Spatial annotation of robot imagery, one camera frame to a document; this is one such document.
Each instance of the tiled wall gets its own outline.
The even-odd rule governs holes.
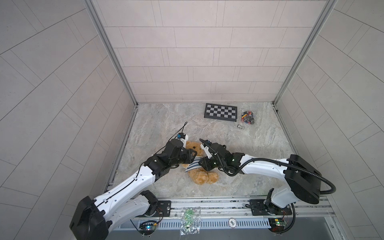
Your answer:
[[[67,239],[133,103],[81,0],[0,1],[0,239]]]
[[[139,102],[272,101],[325,1],[93,0]]]
[[[384,1],[339,0],[277,108],[349,240],[384,239]]]

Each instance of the black mounting plate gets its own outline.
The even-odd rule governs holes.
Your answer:
[[[170,216],[170,201],[158,201],[157,202],[157,208],[160,209],[160,212],[162,213],[162,217],[169,217]],[[137,217],[160,217],[159,213],[155,211],[155,213],[152,216],[146,216],[146,215],[140,215]]]
[[[252,207],[252,216],[271,216],[266,210],[264,206],[264,200],[263,199],[251,199],[249,200],[249,205]],[[292,210],[289,207],[285,207],[283,209],[279,209],[278,215],[283,215],[283,211],[286,215],[292,215]]]

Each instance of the teddy bear head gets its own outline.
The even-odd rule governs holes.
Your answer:
[[[187,141],[187,143],[185,144],[185,148],[195,150],[197,152],[197,156],[205,156],[205,152],[203,149],[201,149],[199,142]]]

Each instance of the marble table surface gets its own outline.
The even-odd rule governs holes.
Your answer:
[[[139,165],[147,160],[166,141],[188,124],[184,133],[190,141],[199,138],[227,145],[230,152],[243,152],[255,157],[271,159],[288,158],[293,153],[283,129],[273,111],[271,103],[222,103],[238,107],[237,122],[204,118],[205,103],[182,104],[140,104],[129,135],[126,148],[114,178],[114,186],[132,175]],[[243,110],[253,111],[255,123],[241,123]],[[241,124],[245,129],[237,128]],[[149,186],[156,197],[196,197],[196,196],[248,196],[266,195],[272,187],[282,182],[276,178],[258,174],[238,174],[229,177],[219,173],[214,184],[193,183],[182,166]]]

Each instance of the teddy bear leg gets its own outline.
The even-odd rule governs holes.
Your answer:
[[[198,185],[203,185],[208,180],[208,174],[202,168],[192,169],[188,171],[188,175]]]
[[[208,174],[208,180],[207,180],[208,184],[212,184],[212,183],[217,182],[217,180],[218,180],[217,172],[207,172],[207,174]]]

